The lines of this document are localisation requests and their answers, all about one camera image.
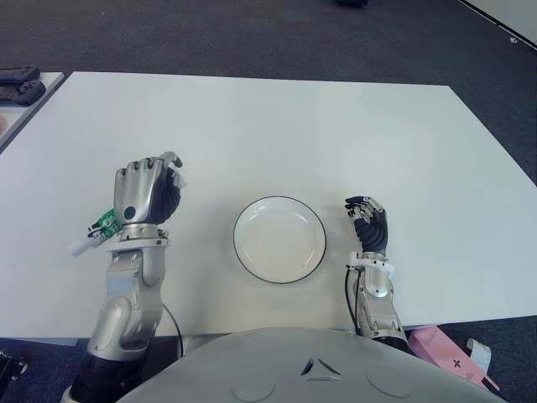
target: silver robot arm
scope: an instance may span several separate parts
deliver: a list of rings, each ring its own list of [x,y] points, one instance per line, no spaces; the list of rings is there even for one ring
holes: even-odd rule
[[[116,173],[114,212],[122,224],[107,250],[107,298],[64,402],[113,402],[141,380],[149,341],[162,316],[165,233],[157,228],[180,202],[181,161],[172,152]]]
[[[354,292],[357,298],[357,322],[362,335],[410,352],[404,329],[394,308],[394,267],[386,259],[388,223],[386,211],[373,198],[346,199],[362,256],[352,252],[348,269],[358,273]]]

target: pink paper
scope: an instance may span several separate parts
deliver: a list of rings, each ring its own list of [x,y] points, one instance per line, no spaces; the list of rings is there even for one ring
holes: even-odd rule
[[[409,339],[410,348],[417,357],[446,371],[459,375],[486,389],[482,382],[486,378],[496,389],[500,388],[438,327],[414,330]]]

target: white table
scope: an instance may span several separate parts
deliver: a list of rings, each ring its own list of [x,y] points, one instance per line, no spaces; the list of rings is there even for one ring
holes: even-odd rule
[[[67,247],[112,206],[117,168],[167,149],[188,186],[163,226],[162,296],[185,334],[349,327],[355,195],[388,211],[404,325],[537,314],[537,188],[449,87],[75,73],[0,155],[1,337],[90,336],[109,257]],[[232,246],[270,195],[326,228],[321,266],[291,285],[254,278]],[[158,334],[175,334],[166,316]]]
[[[46,87],[45,94],[29,107],[0,107],[0,150],[17,133],[17,130],[43,105],[64,79],[63,73],[41,73],[39,78]]]

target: white tag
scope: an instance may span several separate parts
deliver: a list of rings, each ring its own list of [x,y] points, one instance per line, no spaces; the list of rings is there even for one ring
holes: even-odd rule
[[[468,339],[467,347],[472,351],[470,359],[483,371],[485,371],[486,374],[488,372],[488,365],[490,365],[490,358],[492,356],[490,347],[478,342],[473,338]]]

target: black object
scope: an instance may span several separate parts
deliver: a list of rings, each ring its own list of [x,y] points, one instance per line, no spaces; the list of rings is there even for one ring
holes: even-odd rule
[[[402,338],[393,338],[390,336],[385,336],[381,338],[374,338],[375,342],[379,342],[382,344],[386,344],[387,346],[397,348],[400,351],[403,351],[404,353],[408,353],[410,355],[414,355],[414,352],[410,349],[409,343]]]
[[[134,361],[110,361],[89,353],[82,360],[70,396],[80,403],[112,403],[142,381],[146,354]]]
[[[35,65],[0,69],[0,84],[24,84],[26,81],[37,80],[41,71]]]
[[[14,359],[0,351],[0,399],[11,380],[16,380],[28,368],[24,359]]]
[[[46,87],[39,80],[28,81],[21,86],[0,86],[0,103],[27,107],[40,99],[45,91]]]
[[[337,0],[340,6],[365,6],[368,0]]]

